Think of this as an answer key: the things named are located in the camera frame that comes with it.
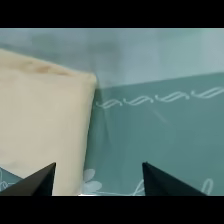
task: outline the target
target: black pointed object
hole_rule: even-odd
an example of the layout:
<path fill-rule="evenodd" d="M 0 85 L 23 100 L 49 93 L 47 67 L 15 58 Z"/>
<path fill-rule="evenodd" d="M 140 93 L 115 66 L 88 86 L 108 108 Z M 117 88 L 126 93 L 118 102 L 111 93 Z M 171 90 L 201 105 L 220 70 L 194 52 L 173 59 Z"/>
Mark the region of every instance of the black pointed object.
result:
<path fill-rule="evenodd" d="M 206 196 L 147 162 L 142 169 L 146 196 Z"/>
<path fill-rule="evenodd" d="M 56 163 L 0 192 L 0 196 L 52 196 Z"/>

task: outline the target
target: white flower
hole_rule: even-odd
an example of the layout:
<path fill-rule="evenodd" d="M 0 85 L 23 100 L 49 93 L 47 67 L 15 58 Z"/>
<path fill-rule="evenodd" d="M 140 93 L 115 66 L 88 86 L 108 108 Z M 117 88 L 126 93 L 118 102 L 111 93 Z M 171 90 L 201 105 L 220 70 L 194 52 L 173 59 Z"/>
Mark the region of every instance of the white flower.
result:
<path fill-rule="evenodd" d="M 95 175 L 94 169 L 85 170 L 83 173 L 82 194 L 93 194 L 102 188 L 98 181 L 91 181 Z"/>

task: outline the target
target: beige cloth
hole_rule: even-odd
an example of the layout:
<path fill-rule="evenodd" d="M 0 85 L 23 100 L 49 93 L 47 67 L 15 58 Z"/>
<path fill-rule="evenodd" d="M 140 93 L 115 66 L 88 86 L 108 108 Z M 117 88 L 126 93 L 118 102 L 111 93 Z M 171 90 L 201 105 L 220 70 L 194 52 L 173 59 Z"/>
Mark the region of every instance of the beige cloth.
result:
<path fill-rule="evenodd" d="M 56 162 L 53 195 L 78 195 L 96 78 L 0 50 L 0 167 L 22 178 Z"/>

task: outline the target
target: green tablecloth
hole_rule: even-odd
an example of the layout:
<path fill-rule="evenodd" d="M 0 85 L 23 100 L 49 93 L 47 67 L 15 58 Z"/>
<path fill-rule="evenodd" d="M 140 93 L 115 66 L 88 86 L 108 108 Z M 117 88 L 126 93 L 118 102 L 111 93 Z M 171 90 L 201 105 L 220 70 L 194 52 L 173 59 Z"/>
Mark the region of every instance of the green tablecloth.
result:
<path fill-rule="evenodd" d="M 224 195 L 223 29 L 0 34 L 0 47 L 97 75 L 83 193 L 142 195 L 141 163 L 149 161 L 208 195 Z"/>

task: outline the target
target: cream fabric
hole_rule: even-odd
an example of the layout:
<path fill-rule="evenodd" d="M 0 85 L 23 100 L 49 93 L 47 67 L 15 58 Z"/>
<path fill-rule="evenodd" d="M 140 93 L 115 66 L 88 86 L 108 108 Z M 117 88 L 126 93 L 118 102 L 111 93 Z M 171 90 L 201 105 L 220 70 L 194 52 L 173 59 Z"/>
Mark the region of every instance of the cream fabric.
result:
<path fill-rule="evenodd" d="M 22 178 L 56 162 L 53 195 L 78 195 L 96 78 L 0 50 L 0 167 Z"/>

